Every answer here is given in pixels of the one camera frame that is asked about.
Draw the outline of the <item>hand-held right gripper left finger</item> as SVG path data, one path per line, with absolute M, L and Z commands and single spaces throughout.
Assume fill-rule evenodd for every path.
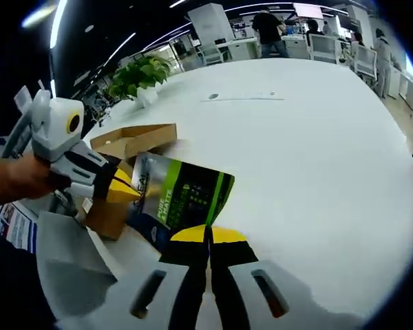
M 173 235 L 160 258 L 141 260 L 83 316 L 59 329 L 194 329 L 206 289 L 209 248 L 205 225 Z

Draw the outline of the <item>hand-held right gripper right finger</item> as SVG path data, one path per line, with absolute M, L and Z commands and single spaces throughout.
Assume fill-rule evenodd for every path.
M 304 282 L 256 257 L 246 237 L 211 230 L 211 284 L 223 329 L 360 329 L 362 320 L 318 305 Z

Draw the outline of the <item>person's left hand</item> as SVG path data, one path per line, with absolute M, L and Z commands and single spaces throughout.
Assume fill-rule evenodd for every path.
M 70 187 L 71 180 L 53 172 L 50 165 L 33 154 L 19 159 L 0 159 L 0 203 L 38 199 Z

